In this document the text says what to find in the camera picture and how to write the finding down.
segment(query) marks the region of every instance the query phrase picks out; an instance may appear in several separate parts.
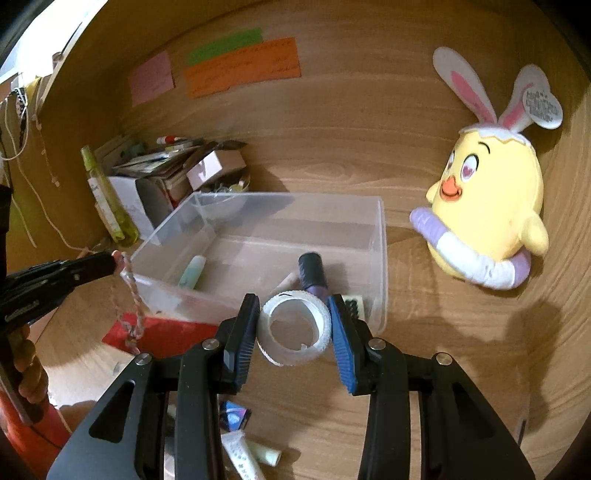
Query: human hand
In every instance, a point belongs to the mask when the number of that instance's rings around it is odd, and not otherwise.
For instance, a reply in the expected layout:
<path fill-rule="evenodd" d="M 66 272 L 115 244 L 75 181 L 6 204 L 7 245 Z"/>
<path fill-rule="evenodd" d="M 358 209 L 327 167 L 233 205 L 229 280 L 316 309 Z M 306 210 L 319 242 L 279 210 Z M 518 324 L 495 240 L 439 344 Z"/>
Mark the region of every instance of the human hand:
<path fill-rule="evenodd" d="M 18 392 L 29 403 L 40 403 L 47 397 L 49 377 L 41 365 L 35 344 L 28 340 L 31 329 L 23 326 L 12 335 L 11 349 L 14 357 L 14 366 L 22 373 L 22 380 L 18 386 Z"/>

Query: pink box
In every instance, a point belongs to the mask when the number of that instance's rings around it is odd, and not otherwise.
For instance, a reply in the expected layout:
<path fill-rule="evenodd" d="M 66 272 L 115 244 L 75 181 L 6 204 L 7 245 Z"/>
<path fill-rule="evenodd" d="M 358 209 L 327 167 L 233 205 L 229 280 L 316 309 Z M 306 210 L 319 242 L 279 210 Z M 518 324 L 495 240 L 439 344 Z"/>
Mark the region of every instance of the pink box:
<path fill-rule="evenodd" d="M 238 150 L 215 150 L 187 172 L 193 190 L 246 167 Z"/>

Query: clear plastic container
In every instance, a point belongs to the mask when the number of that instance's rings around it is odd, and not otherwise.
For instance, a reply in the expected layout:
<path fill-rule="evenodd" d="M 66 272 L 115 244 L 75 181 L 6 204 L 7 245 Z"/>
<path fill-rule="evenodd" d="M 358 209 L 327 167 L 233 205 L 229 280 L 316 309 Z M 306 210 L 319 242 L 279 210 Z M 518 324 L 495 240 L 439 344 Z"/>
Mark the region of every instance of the clear plastic container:
<path fill-rule="evenodd" d="M 193 193 L 132 256 L 154 312 L 219 323 L 246 293 L 268 297 L 309 251 L 322 256 L 329 292 L 361 295 L 374 335 L 386 325 L 388 260 L 380 197 L 312 193 Z M 194 290 L 178 281 L 195 255 Z"/>

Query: plush tag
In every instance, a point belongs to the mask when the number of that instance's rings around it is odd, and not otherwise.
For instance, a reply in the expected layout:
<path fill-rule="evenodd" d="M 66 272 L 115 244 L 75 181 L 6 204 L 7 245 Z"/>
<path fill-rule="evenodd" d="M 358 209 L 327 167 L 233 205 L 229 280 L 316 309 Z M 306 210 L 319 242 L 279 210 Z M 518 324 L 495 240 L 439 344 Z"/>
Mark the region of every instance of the plush tag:
<path fill-rule="evenodd" d="M 550 92 L 531 86 L 522 97 L 525 113 L 539 126 L 553 130 L 562 123 L 560 103 Z"/>

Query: yellow chick plush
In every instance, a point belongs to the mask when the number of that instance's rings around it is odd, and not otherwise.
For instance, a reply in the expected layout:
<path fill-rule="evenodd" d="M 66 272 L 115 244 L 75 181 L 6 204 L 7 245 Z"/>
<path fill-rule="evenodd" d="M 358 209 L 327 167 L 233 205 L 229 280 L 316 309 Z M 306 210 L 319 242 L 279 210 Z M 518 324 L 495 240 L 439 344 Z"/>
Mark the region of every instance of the yellow chick plush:
<path fill-rule="evenodd" d="M 560 104 L 544 73 L 528 65 L 497 121 L 466 60 L 442 47 L 433 62 L 480 123 L 460 132 L 441 179 L 427 192 L 432 208 L 415 209 L 411 222 L 446 273 L 489 288 L 515 288 L 530 273 L 530 252 L 544 255 L 548 250 L 548 233 L 539 216 L 544 196 L 540 165 L 519 132 L 533 121 L 556 128 L 562 119 Z M 542 100 L 532 103 L 530 98 Z"/>

